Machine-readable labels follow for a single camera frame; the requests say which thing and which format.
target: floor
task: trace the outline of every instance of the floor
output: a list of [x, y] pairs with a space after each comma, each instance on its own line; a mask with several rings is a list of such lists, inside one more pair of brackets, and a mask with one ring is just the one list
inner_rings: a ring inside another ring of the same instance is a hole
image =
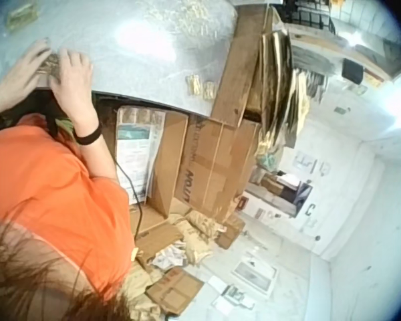
[[[254, 239], [241, 235], [228, 250], [214, 244], [214, 256], [205, 259], [198, 267], [187, 267], [187, 271], [204, 282], [208, 282], [212, 276], [217, 276], [228, 284], [243, 288], [256, 301], [256, 306], [253, 310], [236, 307], [225, 316], [211, 305], [219, 297], [219, 293], [206, 283], [179, 318], [180, 321], [304, 320], [309, 291], [311, 253], [272, 234], [252, 218], [245, 215], [242, 218], [247, 222], [246, 230], [255, 235]], [[269, 298], [262, 297], [231, 273], [240, 257], [247, 251], [254, 251], [257, 256], [279, 269], [277, 282]]]

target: black object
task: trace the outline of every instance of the black object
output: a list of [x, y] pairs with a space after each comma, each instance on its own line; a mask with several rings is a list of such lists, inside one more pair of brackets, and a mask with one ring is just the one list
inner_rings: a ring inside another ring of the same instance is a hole
[[97, 129], [95, 129], [95, 131], [92, 134], [87, 135], [86, 137], [79, 137], [76, 134], [76, 131], [73, 130], [74, 139], [76, 140], [76, 142], [78, 142], [79, 145], [82, 146], [91, 145], [93, 142], [99, 139], [101, 133], [102, 133], [101, 124], [98, 125]]
[[342, 77], [359, 85], [364, 78], [364, 67], [345, 58], [343, 59]]

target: hair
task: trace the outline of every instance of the hair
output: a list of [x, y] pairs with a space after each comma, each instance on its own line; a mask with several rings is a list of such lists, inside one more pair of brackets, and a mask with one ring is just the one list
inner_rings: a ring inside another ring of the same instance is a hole
[[84, 291], [69, 296], [48, 277], [55, 260], [22, 263], [18, 251], [23, 242], [10, 246], [4, 240], [9, 228], [0, 232], [0, 320], [130, 320], [128, 300], [116, 294]]

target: cardboard box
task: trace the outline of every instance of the cardboard box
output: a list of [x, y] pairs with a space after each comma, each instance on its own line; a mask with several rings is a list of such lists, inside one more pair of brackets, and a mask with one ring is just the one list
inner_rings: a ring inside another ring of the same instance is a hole
[[[188, 116], [178, 112], [166, 112], [163, 134], [152, 171], [151, 195], [147, 197], [146, 203], [142, 204], [143, 216], [135, 241], [141, 255], [138, 261], [146, 270], [149, 270], [148, 262], [156, 253], [182, 239], [179, 230], [166, 222], [166, 218], [174, 196], [187, 124]], [[113, 126], [116, 133], [116, 122], [109, 122], [106, 125]], [[115, 141], [113, 144], [110, 143], [112, 139], [116, 139], [116, 134], [114, 137], [108, 135], [107, 144], [110, 150], [113, 150], [111, 146], [116, 147]], [[140, 221], [137, 205], [131, 206], [129, 216], [131, 230], [135, 233]]]
[[174, 267], [146, 294], [156, 302], [165, 314], [179, 316], [203, 287], [203, 282], [181, 267]]
[[142, 232], [136, 240], [140, 251], [138, 261], [148, 273], [152, 272], [149, 264], [156, 254], [182, 238], [182, 233], [169, 223], [161, 223]]
[[237, 214], [232, 213], [224, 222], [224, 226], [227, 228], [226, 232], [221, 233], [215, 240], [215, 243], [223, 249], [228, 249], [243, 231], [245, 222]]
[[257, 149], [259, 125], [243, 120], [233, 128], [190, 116], [175, 197], [222, 223], [242, 194]]

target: clutter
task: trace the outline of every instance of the clutter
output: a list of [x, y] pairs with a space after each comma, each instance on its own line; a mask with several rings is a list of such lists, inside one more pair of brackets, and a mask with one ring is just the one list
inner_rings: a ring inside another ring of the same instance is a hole
[[213, 307], [216, 308], [218, 311], [223, 313], [225, 316], [228, 316], [235, 306], [224, 299], [222, 296], [219, 296], [214, 302], [213, 302]]
[[192, 210], [185, 215], [187, 221], [205, 234], [208, 239], [215, 239], [219, 231], [223, 230], [223, 226], [215, 220], [203, 215], [201, 212]]
[[158, 280], [163, 278], [164, 272], [154, 265], [150, 266], [150, 271], [148, 272], [150, 279], [152, 280], [152, 284], [156, 283]]
[[213, 254], [209, 245], [185, 217], [179, 214], [170, 214], [168, 221], [184, 235], [183, 240], [186, 243], [186, 256], [189, 264], [199, 264], [204, 258]]
[[190, 116], [175, 197], [217, 223], [225, 221], [247, 184], [258, 131], [258, 124], [248, 120], [231, 128]]
[[168, 222], [141, 233], [136, 240], [140, 255], [138, 260], [147, 272], [151, 272], [150, 264], [156, 254], [167, 248], [169, 245], [181, 240], [183, 234], [175, 226]]
[[177, 241], [158, 252], [152, 265], [167, 271], [174, 266], [184, 266], [186, 259], [186, 243]]
[[147, 291], [147, 296], [156, 302], [165, 314], [181, 315], [203, 287], [203, 282], [181, 267], [174, 267]]
[[141, 294], [129, 302], [131, 321], [160, 321], [160, 307], [146, 294]]
[[130, 301], [143, 294], [148, 286], [153, 284], [148, 273], [137, 262], [132, 262], [132, 267], [125, 277], [120, 293]]
[[241, 234], [245, 222], [240, 219], [236, 213], [233, 213], [225, 222], [224, 226], [227, 228], [225, 233], [221, 233], [219, 237], [215, 240], [220, 247], [223, 249], [228, 249], [233, 244], [233, 242]]

